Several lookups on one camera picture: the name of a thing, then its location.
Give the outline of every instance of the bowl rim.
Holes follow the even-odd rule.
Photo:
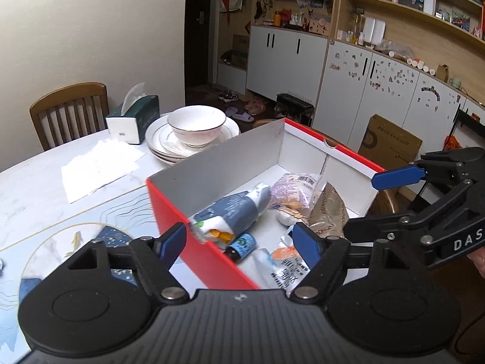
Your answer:
[[[172,113],[174,113],[174,112],[176,112],[176,111],[178,111],[178,110],[181,110],[181,109],[183,109],[183,108],[187,108],[188,106],[207,106],[207,107],[209,107],[209,108],[213,108],[213,109],[215,109],[215,110],[219,111],[220,113],[222,113],[222,114],[224,115],[224,122],[222,122],[220,125],[218,125],[218,126],[216,126],[216,127],[211,127],[210,129],[205,129],[205,130],[186,130],[186,129],[181,129],[180,127],[177,127],[177,126],[174,126],[173,124],[171,124],[171,123],[170,123],[170,116],[172,116]],[[197,132],[197,133],[199,133],[199,132],[205,132],[205,131],[210,131],[210,130],[215,130],[215,129],[219,129],[220,127],[222,127],[222,126],[225,124],[226,120],[227,120],[227,116],[226,116],[226,114],[225,114],[224,112],[222,112],[222,111],[221,111],[220,109],[218,109],[218,108],[215,108],[215,107],[213,107],[213,106],[209,106],[209,105],[187,105],[187,106],[183,106],[182,108],[179,108],[179,109],[174,110],[174,111],[172,111],[171,113],[169,113],[169,115],[168,115],[168,117],[167,117],[167,123],[168,123],[168,125],[169,125],[170,127],[172,127],[173,129],[177,129],[177,130],[180,130],[180,131],[186,131],[186,132]]]

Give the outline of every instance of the sneaker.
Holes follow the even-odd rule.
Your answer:
[[[219,100],[224,102],[236,101],[239,98],[238,94],[232,90],[224,90],[219,93]]]

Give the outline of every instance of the gray ribbed surface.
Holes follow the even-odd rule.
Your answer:
[[[247,298],[237,300],[245,295]],[[448,353],[397,359],[369,353],[334,332],[314,306],[290,302],[282,290],[211,291],[163,309],[143,337],[104,356],[59,359],[35,352],[22,364],[456,364]]]

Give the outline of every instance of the bottle label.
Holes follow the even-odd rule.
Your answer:
[[[256,240],[252,235],[245,232],[239,236],[239,238],[235,240],[230,247],[241,256],[241,259],[243,259],[256,247]]]

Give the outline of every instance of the door frame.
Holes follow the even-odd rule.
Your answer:
[[[208,82],[217,83],[217,62],[219,44],[219,0],[210,0],[209,17],[209,58],[208,58]]]

